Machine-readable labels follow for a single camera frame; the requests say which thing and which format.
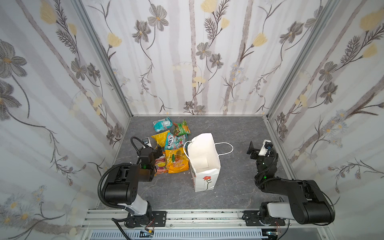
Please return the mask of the yellow snack packet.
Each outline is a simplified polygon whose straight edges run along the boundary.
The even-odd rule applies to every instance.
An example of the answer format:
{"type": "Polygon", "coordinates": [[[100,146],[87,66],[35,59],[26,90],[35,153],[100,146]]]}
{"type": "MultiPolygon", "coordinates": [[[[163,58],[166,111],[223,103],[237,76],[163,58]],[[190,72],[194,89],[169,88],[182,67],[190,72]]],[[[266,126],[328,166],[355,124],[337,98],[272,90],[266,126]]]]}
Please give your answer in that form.
{"type": "Polygon", "coordinates": [[[156,141],[156,143],[160,147],[164,148],[165,145],[166,145],[166,140],[167,140],[167,136],[168,136],[169,133],[170,133],[170,131],[165,131],[165,132],[153,135],[151,137],[156,141]]]}

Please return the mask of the teal mini snack packet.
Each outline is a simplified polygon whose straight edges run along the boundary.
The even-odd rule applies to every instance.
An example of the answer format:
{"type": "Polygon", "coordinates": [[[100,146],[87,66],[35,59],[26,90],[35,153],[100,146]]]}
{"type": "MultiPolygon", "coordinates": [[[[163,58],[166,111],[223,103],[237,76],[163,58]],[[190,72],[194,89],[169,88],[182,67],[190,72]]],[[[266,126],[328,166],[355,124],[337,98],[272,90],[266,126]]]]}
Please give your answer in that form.
{"type": "Polygon", "coordinates": [[[188,141],[187,134],[184,134],[181,136],[175,136],[171,133],[168,133],[166,137],[165,150],[174,150],[174,149],[182,148],[187,141],[188,141]]]}

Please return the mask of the orange yellow candy packet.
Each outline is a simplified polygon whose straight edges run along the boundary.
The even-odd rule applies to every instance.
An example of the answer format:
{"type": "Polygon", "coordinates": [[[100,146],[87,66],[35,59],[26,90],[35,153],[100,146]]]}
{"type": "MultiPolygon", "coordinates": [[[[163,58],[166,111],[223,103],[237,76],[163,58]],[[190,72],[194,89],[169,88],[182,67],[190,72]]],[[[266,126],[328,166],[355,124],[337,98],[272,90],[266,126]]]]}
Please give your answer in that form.
{"type": "Polygon", "coordinates": [[[183,148],[165,150],[166,168],[169,174],[181,173],[189,170],[189,159],[183,148]]]}

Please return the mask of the red green snack packet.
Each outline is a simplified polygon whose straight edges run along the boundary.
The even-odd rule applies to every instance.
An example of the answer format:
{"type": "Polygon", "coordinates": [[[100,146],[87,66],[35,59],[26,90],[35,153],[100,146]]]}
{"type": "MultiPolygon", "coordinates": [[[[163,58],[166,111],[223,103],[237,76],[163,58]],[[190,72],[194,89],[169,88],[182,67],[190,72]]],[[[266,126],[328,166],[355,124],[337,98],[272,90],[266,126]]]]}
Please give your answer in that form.
{"type": "Polygon", "coordinates": [[[191,131],[188,127],[186,120],[183,120],[182,123],[173,123],[173,126],[175,127],[174,131],[173,131],[173,135],[175,135],[175,136],[179,137],[179,136],[191,134],[191,131]]]}

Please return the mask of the white paper bag red flower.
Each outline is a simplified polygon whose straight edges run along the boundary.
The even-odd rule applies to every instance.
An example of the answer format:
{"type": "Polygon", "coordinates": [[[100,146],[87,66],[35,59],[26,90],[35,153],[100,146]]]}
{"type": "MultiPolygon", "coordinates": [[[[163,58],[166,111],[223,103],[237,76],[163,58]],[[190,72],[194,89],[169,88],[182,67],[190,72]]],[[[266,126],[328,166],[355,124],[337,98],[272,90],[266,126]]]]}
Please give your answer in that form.
{"type": "Polygon", "coordinates": [[[210,191],[215,188],[221,162],[211,133],[203,133],[187,141],[183,151],[189,160],[195,192],[210,191]]]}

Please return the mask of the orange snack packet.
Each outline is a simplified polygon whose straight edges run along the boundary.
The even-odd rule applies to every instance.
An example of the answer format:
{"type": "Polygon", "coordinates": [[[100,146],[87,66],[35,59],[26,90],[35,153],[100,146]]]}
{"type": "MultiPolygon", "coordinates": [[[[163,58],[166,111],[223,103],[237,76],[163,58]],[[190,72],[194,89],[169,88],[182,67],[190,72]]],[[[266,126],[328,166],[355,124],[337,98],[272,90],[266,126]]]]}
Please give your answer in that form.
{"type": "Polygon", "coordinates": [[[155,173],[156,176],[160,174],[168,173],[167,163],[164,155],[162,155],[161,157],[155,160],[155,167],[156,167],[156,173],[155,173]]]}

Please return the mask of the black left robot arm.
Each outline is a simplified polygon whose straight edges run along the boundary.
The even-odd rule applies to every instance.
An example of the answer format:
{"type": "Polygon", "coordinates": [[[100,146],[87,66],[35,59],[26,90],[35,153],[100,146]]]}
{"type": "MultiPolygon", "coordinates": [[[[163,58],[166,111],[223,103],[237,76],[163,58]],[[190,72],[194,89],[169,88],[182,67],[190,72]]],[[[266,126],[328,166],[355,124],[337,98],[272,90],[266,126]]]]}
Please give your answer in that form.
{"type": "Polygon", "coordinates": [[[161,147],[146,147],[139,150],[136,164],[113,165],[98,183],[98,197],[107,207],[125,210],[130,218],[140,225],[149,224],[153,219],[152,207],[138,194],[140,182],[151,182],[157,173],[156,159],[163,155],[161,147]]]}

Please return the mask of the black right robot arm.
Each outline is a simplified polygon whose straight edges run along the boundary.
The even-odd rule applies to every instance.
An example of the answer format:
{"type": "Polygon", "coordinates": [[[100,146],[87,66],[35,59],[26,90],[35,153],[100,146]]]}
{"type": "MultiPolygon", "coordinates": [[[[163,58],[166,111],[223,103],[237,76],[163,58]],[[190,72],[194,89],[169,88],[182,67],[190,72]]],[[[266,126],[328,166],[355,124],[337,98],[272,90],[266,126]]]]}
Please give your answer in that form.
{"type": "Polygon", "coordinates": [[[313,180],[289,180],[275,176],[279,154],[273,143],[264,140],[257,149],[253,142],[247,150],[250,158],[256,160],[256,187],[263,193],[286,196],[287,202],[263,202],[257,213],[259,221],[269,225],[277,220],[294,220],[301,225],[329,225],[335,220],[336,212],[331,200],[313,180]]]}

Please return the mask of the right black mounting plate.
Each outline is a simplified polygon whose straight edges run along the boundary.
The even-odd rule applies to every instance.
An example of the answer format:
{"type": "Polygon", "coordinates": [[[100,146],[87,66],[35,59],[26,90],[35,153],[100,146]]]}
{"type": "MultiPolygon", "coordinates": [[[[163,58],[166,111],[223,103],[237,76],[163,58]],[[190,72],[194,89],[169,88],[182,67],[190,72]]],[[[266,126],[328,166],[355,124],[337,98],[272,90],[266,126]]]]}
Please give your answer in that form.
{"type": "Polygon", "coordinates": [[[281,218],[273,218],[267,213],[260,211],[244,211],[242,220],[245,221],[247,227],[281,227],[286,223],[281,218]]]}

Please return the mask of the black mounting plate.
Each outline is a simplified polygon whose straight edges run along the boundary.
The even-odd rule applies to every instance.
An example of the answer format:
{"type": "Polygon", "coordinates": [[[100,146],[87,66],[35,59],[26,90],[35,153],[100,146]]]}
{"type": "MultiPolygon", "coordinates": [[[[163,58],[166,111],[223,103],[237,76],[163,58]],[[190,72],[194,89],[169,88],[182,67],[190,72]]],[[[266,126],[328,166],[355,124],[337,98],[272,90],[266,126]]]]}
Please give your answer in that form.
{"type": "Polygon", "coordinates": [[[286,223],[281,218],[273,218],[267,213],[260,211],[244,211],[242,220],[245,221],[247,227],[281,227],[286,223]]]}
{"type": "Polygon", "coordinates": [[[127,219],[124,220],[124,225],[130,229],[135,227],[165,227],[166,220],[166,211],[149,211],[145,215],[141,216],[128,216],[127,219]]]}

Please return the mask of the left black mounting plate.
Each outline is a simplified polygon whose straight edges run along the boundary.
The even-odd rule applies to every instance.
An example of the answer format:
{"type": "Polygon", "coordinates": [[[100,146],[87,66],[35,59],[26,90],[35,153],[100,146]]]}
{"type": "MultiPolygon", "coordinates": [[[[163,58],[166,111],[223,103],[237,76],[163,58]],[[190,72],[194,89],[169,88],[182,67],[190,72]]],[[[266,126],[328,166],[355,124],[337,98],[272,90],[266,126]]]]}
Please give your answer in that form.
{"type": "Polygon", "coordinates": [[[145,215],[141,216],[128,216],[127,219],[124,220],[124,225],[130,229],[135,227],[165,227],[166,220],[166,211],[149,211],[145,215]]]}

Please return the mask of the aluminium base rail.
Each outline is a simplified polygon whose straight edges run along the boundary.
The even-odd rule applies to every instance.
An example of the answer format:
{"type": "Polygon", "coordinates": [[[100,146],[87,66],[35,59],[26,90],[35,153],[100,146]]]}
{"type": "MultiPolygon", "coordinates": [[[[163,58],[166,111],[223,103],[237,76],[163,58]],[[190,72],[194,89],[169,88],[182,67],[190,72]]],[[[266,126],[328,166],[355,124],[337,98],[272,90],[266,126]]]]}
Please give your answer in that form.
{"type": "MultiPolygon", "coordinates": [[[[167,210],[166,225],[161,230],[176,229],[251,229],[246,225],[241,209],[167,210]]],[[[88,210],[81,230],[116,230],[112,218],[128,216],[123,210],[88,210]]]]}

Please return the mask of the right corner aluminium post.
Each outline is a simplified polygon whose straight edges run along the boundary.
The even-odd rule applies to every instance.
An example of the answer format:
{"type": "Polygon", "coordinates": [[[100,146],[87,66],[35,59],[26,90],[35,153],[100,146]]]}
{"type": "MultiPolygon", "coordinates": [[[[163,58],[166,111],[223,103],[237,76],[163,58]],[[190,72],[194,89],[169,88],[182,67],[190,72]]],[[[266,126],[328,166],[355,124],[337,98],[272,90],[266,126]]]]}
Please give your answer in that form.
{"type": "Polygon", "coordinates": [[[295,60],[292,68],[290,69],[289,73],[287,74],[286,79],[284,80],[282,87],[280,88],[277,96],[275,97],[268,114],[266,115],[266,119],[270,120],[272,116],[278,111],[278,107],[280,103],[283,101],[283,98],[287,94],[291,84],[294,81],[295,76],[297,75],[298,71],[301,69],[303,64],[306,61],[306,58],[311,53],[313,47],[315,46],[317,40],[320,38],[320,35],[322,31],[327,26],[328,21],[331,19],[335,9],[337,8],[340,1],[337,0],[331,0],[327,1],[327,4],[324,6],[323,10],[321,11],[317,22],[315,23],[313,30],[311,31],[308,39],[306,40],[302,50],[300,51],[297,59],[295,60]]]}

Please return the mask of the corner aluminium post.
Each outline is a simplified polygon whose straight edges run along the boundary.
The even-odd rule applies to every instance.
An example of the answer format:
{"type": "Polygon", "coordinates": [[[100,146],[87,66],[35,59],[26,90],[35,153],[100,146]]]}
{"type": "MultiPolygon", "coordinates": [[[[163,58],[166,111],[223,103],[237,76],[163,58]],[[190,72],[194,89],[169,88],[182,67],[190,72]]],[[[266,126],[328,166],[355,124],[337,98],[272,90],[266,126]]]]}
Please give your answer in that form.
{"type": "Polygon", "coordinates": [[[270,120],[272,116],[278,111],[278,107],[280,103],[283,101],[283,98],[287,94],[291,84],[294,81],[295,76],[297,75],[298,71],[301,69],[303,64],[306,61],[306,58],[311,53],[313,47],[315,46],[317,40],[320,38],[320,35],[322,31],[327,26],[328,21],[331,19],[335,9],[337,8],[340,1],[337,0],[331,0],[327,1],[327,4],[324,6],[323,10],[321,11],[317,22],[315,23],[313,30],[311,31],[308,39],[306,40],[302,50],[300,51],[297,59],[295,60],[292,68],[290,69],[289,73],[287,74],[286,79],[284,80],[282,87],[280,88],[277,96],[275,97],[268,114],[266,115],[266,119],[270,120]]]}
{"type": "Polygon", "coordinates": [[[108,56],[107,56],[107,52],[105,51],[101,41],[100,41],[100,38],[98,36],[98,34],[96,33],[93,25],[92,25],[92,21],[90,20],[88,14],[87,14],[87,11],[82,3],[82,1],[78,1],[78,0],[71,0],[71,3],[83,25],[83,27],[85,28],[86,30],[86,33],[92,43],[92,46],[94,48],[94,50],[96,51],[96,54],[98,56],[98,58],[100,59],[104,69],[106,70],[107,72],[107,76],[112,84],[112,87],[113,89],[115,90],[121,104],[122,104],[122,107],[125,111],[125,114],[126,116],[131,119],[134,115],[126,101],[126,98],[123,94],[123,91],[119,85],[119,82],[114,74],[114,71],[113,71],[113,68],[111,66],[111,63],[110,63],[110,60],[108,59],[108,56]]]}

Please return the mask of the left corner aluminium post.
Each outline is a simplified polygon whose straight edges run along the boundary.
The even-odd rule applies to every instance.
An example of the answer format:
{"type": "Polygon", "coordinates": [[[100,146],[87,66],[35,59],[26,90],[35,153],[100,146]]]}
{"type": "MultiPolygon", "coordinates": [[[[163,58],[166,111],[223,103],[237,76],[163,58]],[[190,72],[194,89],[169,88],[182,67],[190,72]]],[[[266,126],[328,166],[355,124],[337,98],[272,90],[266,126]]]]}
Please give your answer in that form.
{"type": "Polygon", "coordinates": [[[110,63],[110,60],[108,59],[108,56],[107,56],[107,52],[105,51],[101,41],[100,41],[100,38],[98,36],[98,34],[96,33],[93,25],[92,25],[92,21],[90,20],[88,14],[87,14],[87,11],[82,3],[82,1],[78,1],[78,0],[71,0],[71,3],[83,25],[83,27],[85,28],[86,30],[86,33],[92,43],[92,46],[94,48],[94,50],[96,51],[96,54],[98,56],[98,58],[100,59],[104,69],[106,70],[107,72],[107,76],[112,84],[112,87],[113,89],[115,90],[121,104],[122,104],[122,107],[125,111],[125,114],[126,116],[131,119],[134,115],[126,101],[126,98],[123,94],[123,91],[119,85],[119,82],[114,74],[114,71],[113,71],[113,68],[111,66],[111,63],[110,63]]]}

